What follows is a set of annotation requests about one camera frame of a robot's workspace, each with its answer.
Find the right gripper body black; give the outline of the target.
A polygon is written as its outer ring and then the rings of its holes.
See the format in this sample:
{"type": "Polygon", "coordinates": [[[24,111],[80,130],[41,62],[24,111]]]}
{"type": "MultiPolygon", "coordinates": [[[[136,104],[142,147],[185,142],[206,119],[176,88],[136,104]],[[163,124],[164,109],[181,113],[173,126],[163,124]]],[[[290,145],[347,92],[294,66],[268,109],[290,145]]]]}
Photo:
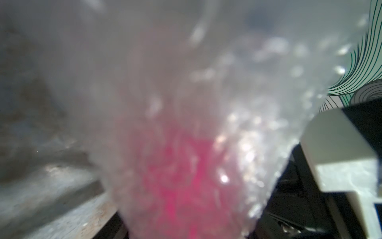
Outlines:
{"type": "MultiPolygon", "coordinates": [[[[341,110],[377,153],[377,188],[382,197],[382,102],[377,99],[341,110]]],[[[382,202],[376,203],[375,208],[382,226],[382,202]]],[[[253,237],[367,239],[345,193],[320,191],[300,143],[294,148],[253,237]]]]}

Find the pink plastic wine glass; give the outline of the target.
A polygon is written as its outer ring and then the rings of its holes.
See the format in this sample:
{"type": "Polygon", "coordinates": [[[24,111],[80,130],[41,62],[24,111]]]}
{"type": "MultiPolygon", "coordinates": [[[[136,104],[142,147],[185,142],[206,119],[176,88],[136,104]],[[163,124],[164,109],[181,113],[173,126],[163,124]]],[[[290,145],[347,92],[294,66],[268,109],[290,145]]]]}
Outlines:
{"type": "Polygon", "coordinates": [[[169,131],[143,153],[142,188],[154,204],[144,239],[234,239],[242,182],[223,143],[169,131]]]}

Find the clear bubble wrap sheet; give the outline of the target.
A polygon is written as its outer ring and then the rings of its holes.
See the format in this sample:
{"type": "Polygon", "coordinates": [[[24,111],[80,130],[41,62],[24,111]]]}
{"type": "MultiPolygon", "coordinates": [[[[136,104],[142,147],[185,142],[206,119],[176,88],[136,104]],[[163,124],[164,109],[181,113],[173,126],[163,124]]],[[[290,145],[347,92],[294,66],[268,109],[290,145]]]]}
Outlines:
{"type": "Polygon", "coordinates": [[[169,131],[229,147],[250,234],[345,72],[370,1],[1,1],[135,239],[143,153],[169,131]]]}

